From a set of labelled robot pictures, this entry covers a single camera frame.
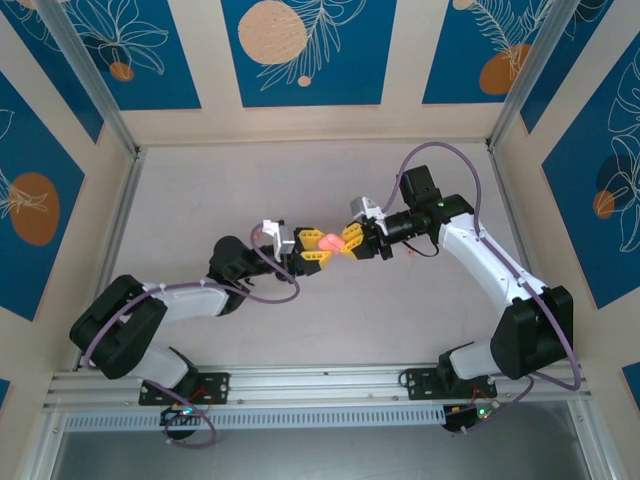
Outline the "blue panel with lily drawing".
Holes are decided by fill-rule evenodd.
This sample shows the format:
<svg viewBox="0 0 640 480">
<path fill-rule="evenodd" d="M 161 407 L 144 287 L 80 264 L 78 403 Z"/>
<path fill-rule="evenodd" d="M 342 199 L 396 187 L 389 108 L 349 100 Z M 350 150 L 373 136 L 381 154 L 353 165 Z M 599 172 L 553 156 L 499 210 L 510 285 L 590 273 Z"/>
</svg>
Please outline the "blue panel with lily drawing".
<svg viewBox="0 0 640 480">
<path fill-rule="evenodd" d="M 59 0 L 122 111 L 201 107 L 168 0 Z"/>
</svg>

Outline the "blue printed wall panel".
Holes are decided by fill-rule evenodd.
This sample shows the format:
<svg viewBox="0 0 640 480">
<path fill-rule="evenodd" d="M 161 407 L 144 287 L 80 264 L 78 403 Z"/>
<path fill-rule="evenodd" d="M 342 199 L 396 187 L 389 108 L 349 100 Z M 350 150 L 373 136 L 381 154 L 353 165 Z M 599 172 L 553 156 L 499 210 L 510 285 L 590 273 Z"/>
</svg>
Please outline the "blue printed wall panel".
<svg viewBox="0 0 640 480">
<path fill-rule="evenodd" d="M 33 0 L 0 0 L 0 11 L 96 144 L 104 119 L 36 10 Z"/>
<path fill-rule="evenodd" d="M 597 58 L 609 47 L 618 55 L 640 25 L 640 0 L 577 0 L 574 12 L 546 60 L 519 111 L 529 136 L 549 110 L 561 102 L 566 88 L 578 84 L 578 75 L 602 73 L 611 60 Z"/>
</svg>

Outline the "blue panel with peach circle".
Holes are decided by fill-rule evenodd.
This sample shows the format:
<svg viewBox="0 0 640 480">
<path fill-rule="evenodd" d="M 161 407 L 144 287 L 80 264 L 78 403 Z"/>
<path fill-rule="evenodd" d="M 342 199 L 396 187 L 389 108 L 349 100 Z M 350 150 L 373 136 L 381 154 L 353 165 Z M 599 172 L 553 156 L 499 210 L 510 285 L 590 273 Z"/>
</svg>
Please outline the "blue panel with peach circle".
<svg viewBox="0 0 640 480">
<path fill-rule="evenodd" d="M 221 0 L 245 108 L 380 104 L 397 0 Z"/>
</svg>

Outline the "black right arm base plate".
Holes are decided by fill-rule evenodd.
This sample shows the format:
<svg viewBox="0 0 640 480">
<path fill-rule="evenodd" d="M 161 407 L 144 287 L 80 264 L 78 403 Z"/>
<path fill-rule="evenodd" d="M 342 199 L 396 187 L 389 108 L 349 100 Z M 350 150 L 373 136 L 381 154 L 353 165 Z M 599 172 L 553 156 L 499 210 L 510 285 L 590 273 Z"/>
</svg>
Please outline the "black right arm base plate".
<svg viewBox="0 0 640 480">
<path fill-rule="evenodd" d="M 398 375 L 398 383 L 405 388 L 410 400 L 472 400 L 495 398 L 497 389 L 488 376 L 461 380 L 455 375 L 439 374 L 435 367 L 408 368 Z"/>
</svg>

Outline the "blue panel with orange oval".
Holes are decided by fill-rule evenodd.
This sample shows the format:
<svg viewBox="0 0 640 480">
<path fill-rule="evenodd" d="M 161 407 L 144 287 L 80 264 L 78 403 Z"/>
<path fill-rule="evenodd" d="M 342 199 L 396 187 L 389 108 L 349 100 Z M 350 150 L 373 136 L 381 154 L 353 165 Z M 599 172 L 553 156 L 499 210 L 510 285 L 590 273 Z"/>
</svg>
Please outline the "blue panel with orange oval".
<svg viewBox="0 0 640 480">
<path fill-rule="evenodd" d="M 0 73 L 0 307 L 36 318 L 83 182 L 80 167 Z"/>
</svg>

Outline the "grey metal sheet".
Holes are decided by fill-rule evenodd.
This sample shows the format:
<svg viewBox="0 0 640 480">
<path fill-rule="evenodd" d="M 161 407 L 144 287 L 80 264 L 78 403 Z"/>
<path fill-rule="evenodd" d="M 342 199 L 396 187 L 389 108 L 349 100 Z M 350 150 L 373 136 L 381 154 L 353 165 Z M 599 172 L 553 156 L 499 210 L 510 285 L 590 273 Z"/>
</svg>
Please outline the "grey metal sheet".
<svg viewBox="0 0 640 480">
<path fill-rule="evenodd" d="M 52 480 L 593 480 L 568 408 L 523 403 L 468 435 L 440 426 L 67 433 Z"/>
</svg>

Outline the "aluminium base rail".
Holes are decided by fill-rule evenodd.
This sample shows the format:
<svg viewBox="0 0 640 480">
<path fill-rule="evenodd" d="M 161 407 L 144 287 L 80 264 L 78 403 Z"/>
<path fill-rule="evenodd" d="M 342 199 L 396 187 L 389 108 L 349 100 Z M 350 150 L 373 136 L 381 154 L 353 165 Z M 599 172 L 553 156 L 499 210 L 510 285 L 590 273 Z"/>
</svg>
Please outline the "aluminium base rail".
<svg viewBox="0 0 640 480">
<path fill-rule="evenodd" d="M 213 394 L 226 408 L 340 407 L 408 404 L 408 367 L 348 365 L 311 367 L 204 366 L 227 372 L 230 380 Z M 129 376 L 109 380 L 89 370 L 53 375 L 43 402 L 46 412 L 131 410 L 138 406 L 142 381 Z"/>
</svg>

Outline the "aluminium table side rail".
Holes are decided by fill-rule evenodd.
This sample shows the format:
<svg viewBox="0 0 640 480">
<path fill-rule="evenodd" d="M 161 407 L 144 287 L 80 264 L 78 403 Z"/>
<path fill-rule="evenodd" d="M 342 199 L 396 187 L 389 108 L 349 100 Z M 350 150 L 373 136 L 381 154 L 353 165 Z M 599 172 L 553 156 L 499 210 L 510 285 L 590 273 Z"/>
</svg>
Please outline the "aluminium table side rail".
<svg viewBox="0 0 640 480">
<path fill-rule="evenodd" d="M 579 360 L 573 350 L 573 297 L 566 288 L 550 288 L 527 271 L 530 262 L 509 186 L 504 180 L 495 148 L 488 146 L 487 152 L 517 252 L 525 263 L 524 266 L 517 267 L 511 262 L 499 261 L 518 290 L 510 298 L 511 304 L 505 308 L 498 323 L 491 340 L 491 351 L 497 355 L 501 372 L 511 379 L 531 374 L 567 390 L 576 391 L 583 378 Z M 569 362 L 574 377 L 571 384 L 563 383 L 542 371 L 560 360 Z"/>
<path fill-rule="evenodd" d="M 103 249 L 103 255 L 100 267 L 95 281 L 95 286 L 89 301 L 84 305 L 87 310 L 99 295 L 106 289 L 113 275 L 116 261 L 118 259 L 121 244 L 127 228 L 130 212 L 133 207 L 136 192 L 144 168 L 148 149 L 140 147 L 136 156 L 132 159 L 128 171 L 125 175 L 124 184 L 120 191 L 117 206 L 114 211 L 106 243 Z"/>
</svg>

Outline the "blue panel with dark circle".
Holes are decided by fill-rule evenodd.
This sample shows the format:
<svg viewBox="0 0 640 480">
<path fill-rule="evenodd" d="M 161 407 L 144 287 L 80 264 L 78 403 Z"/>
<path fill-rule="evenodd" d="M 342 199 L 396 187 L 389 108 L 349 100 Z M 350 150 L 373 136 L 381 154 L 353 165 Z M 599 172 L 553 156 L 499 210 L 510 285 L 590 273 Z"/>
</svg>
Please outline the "blue panel with dark circle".
<svg viewBox="0 0 640 480">
<path fill-rule="evenodd" d="M 596 306 L 640 287 L 640 34 L 542 167 Z"/>
</svg>

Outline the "aluminium frame post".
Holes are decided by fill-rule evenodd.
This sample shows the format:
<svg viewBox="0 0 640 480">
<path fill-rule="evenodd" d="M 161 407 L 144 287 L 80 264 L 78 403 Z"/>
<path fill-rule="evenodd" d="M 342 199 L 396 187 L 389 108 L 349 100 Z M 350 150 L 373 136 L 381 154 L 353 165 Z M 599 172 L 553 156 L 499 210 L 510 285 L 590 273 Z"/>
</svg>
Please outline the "aluminium frame post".
<svg viewBox="0 0 640 480">
<path fill-rule="evenodd" d="M 541 26 L 487 139 L 494 152 L 513 121 L 533 132 L 615 0 L 549 0 Z"/>
<path fill-rule="evenodd" d="M 126 125 L 120 109 L 77 31 L 57 0 L 33 0 L 45 26 L 61 50 L 74 75 L 112 131 L 125 154 L 136 162 L 140 146 Z"/>
</svg>

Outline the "blue panel with fern drawing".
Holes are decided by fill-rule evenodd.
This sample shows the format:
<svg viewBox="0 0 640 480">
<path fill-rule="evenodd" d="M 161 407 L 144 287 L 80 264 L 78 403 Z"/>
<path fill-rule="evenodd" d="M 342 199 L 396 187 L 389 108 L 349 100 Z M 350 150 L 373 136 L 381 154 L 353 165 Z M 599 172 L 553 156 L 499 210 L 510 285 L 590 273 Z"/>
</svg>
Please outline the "blue panel with fern drawing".
<svg viewBox="0 0 640 480">
<path fill-rule="evenodd" d="M 502 102 L 555 0 L 450 0 L 422 103 Z"/>
</svg>

